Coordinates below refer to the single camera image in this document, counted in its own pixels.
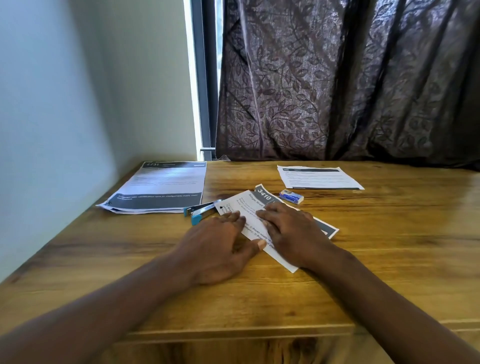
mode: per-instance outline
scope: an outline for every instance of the person's left hand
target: person's left hand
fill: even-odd
[[[246,242],[233,251],[235,239],[245,226],[240,212],[201,221],[187,231],[171,253],[172,259],[191,274],[192,284],[214,284],[240,273],[248,261],[266,247],[266,241]]]

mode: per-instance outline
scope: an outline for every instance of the window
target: window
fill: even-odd
[[[205,160],[213,160],[222,64],[223,1],[192,0],[192,25],[202,150]]]

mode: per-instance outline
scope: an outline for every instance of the curtain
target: curtain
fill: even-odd
[[[225,0],[216,154],[480,160],[479,0]]]

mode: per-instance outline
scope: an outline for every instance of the printed document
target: printed document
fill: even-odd
[[[281,199],[269,193],[262,184],[259,184],[255,187],[254,191],[247,190],[240,194],[236,194],[235,196],[232,196],[226,200],[217,202],[215,204],[215,207],[220,213],[220,215],[223,215],[227,212],[240,211],[240,215],[245,216],[247,220],[245,223],[245,227],[242,230],[242,234],[250,240],[265,239],[267,241],[267,246],[264,248],[264,251],[281,265],[283,265],[285,268],[287,268],[290,272],[294,273],[298,269],[298,267],[287,262],[275,250],[272,239],[270,239],[266,227],[255,214],[257,210],[263,210],[265,205],[272,202],[284,203]],[[298,210],[297,208],[290,205],[287,206]],[[314,219],[317,225],[322,229],[324,234],[327,235],[329,239],[331,239],[338,231],[338,229],[333,227],[332,225],[327,224],[326,222],[321,221],[317,218]]]
[[[364,190],[364,188],[345,172],[337,168],[282,167],[278,173],[287,188],[305,188],[312,190]]]
[[[206,162],[144,162],[112,196],[97,206],[118,214],[183,212],[202,200]]]

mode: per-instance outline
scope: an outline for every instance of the forearm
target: forearm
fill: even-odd
[[[479,353],[339,248],[312,270],[396,364],[479,363]]]
[[[189,286],[170,256],[0,337],[0,362],[82,363]]]

